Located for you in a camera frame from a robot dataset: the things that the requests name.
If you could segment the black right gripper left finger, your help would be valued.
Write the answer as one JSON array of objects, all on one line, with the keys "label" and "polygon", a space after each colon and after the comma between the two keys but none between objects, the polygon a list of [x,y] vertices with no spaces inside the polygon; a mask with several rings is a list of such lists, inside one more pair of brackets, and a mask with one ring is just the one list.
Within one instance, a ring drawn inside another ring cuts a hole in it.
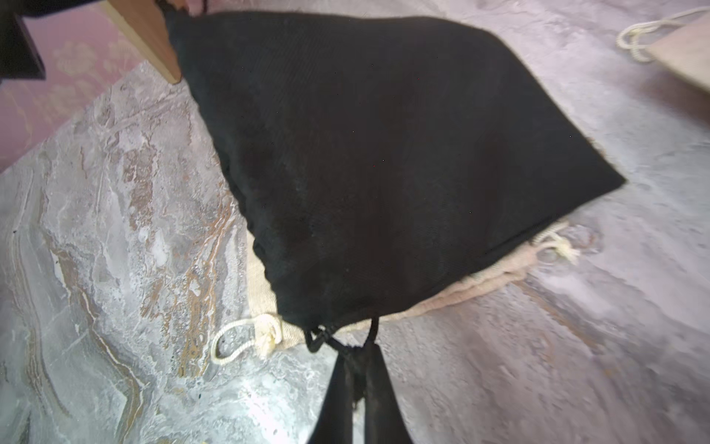
[{"label": "black right gripper left finger", "polygon": [[309,444],[351,444],[354,378],[346,357],[338,355]]}]

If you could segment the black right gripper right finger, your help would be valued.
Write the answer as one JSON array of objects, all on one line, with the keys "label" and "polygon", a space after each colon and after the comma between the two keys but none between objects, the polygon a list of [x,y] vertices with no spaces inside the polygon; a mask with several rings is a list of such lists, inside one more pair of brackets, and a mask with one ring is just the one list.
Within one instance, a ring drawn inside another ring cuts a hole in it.
[{"label": "black right gripper right finger", "polygon": [[412,444],[412,438],[402,417],[395,391],[380,347],[369,343],[364,347],[366,444]]}]

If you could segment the black drawstring bag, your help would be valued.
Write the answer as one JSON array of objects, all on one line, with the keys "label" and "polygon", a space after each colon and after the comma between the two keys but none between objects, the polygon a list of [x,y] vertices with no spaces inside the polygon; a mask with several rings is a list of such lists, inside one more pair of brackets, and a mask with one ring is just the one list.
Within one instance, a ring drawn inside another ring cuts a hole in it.
[{"label": "black drawstring bag", "polygon": [[625,183],[488,31],[159,7],[277,311],[312,351]]}]

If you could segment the beige hair dryer bag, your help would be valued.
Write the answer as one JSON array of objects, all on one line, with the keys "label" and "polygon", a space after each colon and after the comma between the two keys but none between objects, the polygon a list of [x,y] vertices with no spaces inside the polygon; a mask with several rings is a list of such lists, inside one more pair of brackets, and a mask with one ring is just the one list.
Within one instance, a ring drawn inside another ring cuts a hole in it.
[{"label": "beige hair dryer bag", "polygon": [[708,6],[631,25],[618,34],[616,46],[638,63],[658,63],[686,83],[709,92]]}]

